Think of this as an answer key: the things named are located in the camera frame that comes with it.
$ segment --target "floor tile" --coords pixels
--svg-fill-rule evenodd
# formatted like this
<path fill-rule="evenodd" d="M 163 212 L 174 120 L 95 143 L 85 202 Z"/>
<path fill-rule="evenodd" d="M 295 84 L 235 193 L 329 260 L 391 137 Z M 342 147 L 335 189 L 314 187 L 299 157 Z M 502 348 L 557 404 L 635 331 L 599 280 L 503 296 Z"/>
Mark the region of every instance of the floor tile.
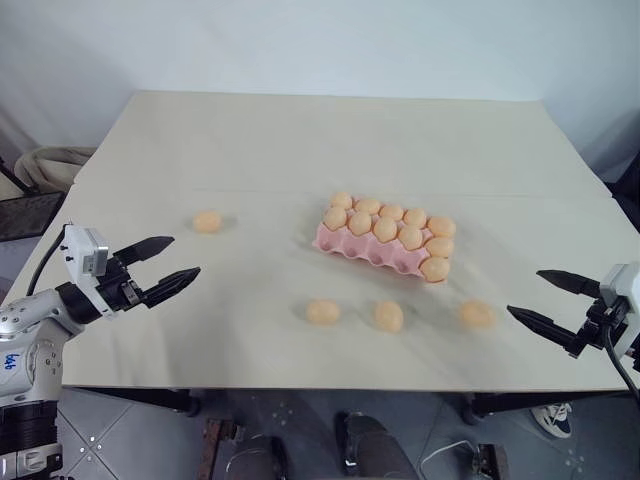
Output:
<path fill-rule="evenodd" d="M 56 418 L 56 425 L 58 426 L 58 442 L 62 444 L 62 462 L 64 465 L 58 474 L 68 475 L 69 471 L 75 467 L 89 448 L 60 412 L 58 412 L 58 417 Z"/>
<path fill-rule="evenodd" d="M 361 411 L 378 419 L 398 439 L 412 461 L 417 460 L 439 404 L 424 393 L 274 390 L 232 391 L 234 418 L 247 435 L 283 439 L 294 478 L 341 476 L 333 419 L 340 411 Z"/>
<path fill-rule="evenodd" d="M 535 418 L 528 408 L 522 410 L 514 410 L 497 414 L 500 418 L 514 422 L 520 428 L 535 435 L 538 439 L 555 448 L 563 455 L 574 455 L 577 451 L 578 437 L 582 430 L 582 422 L 576 418 L 575 414 L 569 413 L 569 421 L 571 423 L 571 436 L 569 438 L 557 438 L 547 433 L 538 425 Z"/>
<path fill-rule="evenodd" d="M 465 424 L 457 405 L 450 401 L 442 404 L 422 458 L 460 440 L 469 440 L 473 445 L 494 443 L 504 447 L 511 478 L 570 480 L 578 467 L 574 459 L 501 414 L 487 417 L 478 425 Z M 458 447 L 425 463 L 425 474 L 427 478 L 473 478 L 471 458 L 471 450 Z"/>
<path fill-rule="evenodd" d="M 65 388 L 58 402 L 58 410 L 82 439 L 91 445 L 97 442 L 131 405 L 130 402 L 119 398 Z"/>
<path fill-rule="evenodd" d="M 88 453 L 69 473 L 76 480 L 120 480 L 93 453 Z"/>
<path fill-rule="evenodd" d="M 603 397 L 574 403 L 582 425 L 578 454 L 585 469 L 610 478 L 640 478 L 640 412 L 629 397 Z"/>
<path fill-rule="evenodd" d="M 204 422 L 202 416 L 135 404 L 100 440 L 97 453 L 118 480 L 194 478 Z"/>

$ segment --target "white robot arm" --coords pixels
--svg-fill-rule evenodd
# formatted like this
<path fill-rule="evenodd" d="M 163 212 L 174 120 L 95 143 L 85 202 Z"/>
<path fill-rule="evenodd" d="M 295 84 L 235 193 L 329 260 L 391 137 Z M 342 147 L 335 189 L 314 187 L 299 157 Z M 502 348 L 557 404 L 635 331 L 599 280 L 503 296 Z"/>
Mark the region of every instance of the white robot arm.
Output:
<path fill-rule="evenodd" d="M 0 480 L 48 479 L 62 468 L 55 418 L 64 344 L 102 316 L 140 303 L 154 307 L 189 285 L 199 268 L 169 275 L 146 291 L 127 271 L 172 241 L 148 238 L 108 258 L 96 230 L 66 225 L 38 267 L 28 296 L 0 308 Z M 58 244 L 72 281 L 32 295 Z"/>

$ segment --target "pink plastic egg carton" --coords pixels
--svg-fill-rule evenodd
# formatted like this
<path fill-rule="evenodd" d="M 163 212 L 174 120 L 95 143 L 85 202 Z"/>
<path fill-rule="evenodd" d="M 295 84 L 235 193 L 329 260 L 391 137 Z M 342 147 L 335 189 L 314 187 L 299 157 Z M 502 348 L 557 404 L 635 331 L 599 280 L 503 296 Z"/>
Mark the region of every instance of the pink plastic egg carton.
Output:
<path fill-rule="evenodd" d="M 415 250 L 407 250 L 397 236 L 385 243 L 378 240 L 373 233 L 373 226 L 379 220 L 379 214 L 374 213 L 371 215 L 371 231 L 358 236 L 349 229 L 349 220 L 355 213 L 354 208 L 348 208 L 345 211 L 347 213 L 346 224 L 336 230 L 332 231 L 323 222 L 320 222 L 313 241 L 314 247 L 325 253 L 337 253 L 349 259 L 366 260 L 375 267 L 391 267 L 400 274 L 415 275 L 427 280 L 420 266 L 432 256 L 441 256 L 432 255 L 425 247 L 425 243 L 428 240 L 436 237 L 427 225 L 420 230 L 422 232 L 421 246 Z M 400 232 L 401 228 L 405 226 L 405 222 L 402 220 L 396 221 L 396 225 L 397 231 Z"/>

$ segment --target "table leg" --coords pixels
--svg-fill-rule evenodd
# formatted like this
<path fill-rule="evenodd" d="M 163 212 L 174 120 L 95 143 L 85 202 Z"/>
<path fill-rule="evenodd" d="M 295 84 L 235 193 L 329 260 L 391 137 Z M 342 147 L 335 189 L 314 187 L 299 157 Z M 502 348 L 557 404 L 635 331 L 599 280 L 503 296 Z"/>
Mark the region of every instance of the table leg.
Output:
<path fill-rule="evenodd" d="M 582 398 L 623 394 L 618 390 L 588 392 L 530 392 L 530 393 L 476 393 L 462 413 L 469 425 L 481 422 L 485 416 L 495 412 L 533 408 L 552 403 L 565 403 Z"/>

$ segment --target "shoe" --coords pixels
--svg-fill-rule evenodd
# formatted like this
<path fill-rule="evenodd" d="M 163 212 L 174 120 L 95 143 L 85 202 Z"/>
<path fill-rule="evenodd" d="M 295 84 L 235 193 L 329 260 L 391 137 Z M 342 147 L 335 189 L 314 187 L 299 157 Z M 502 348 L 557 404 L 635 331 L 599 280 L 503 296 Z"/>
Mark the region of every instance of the shoe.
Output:
<path fill-rule="evenodd" d="M 571 436 L 570 412 L 571 405 L 568 403 L 555 403 L 531 409 L 536 422 L 556 438 L 569 438 Z"/>

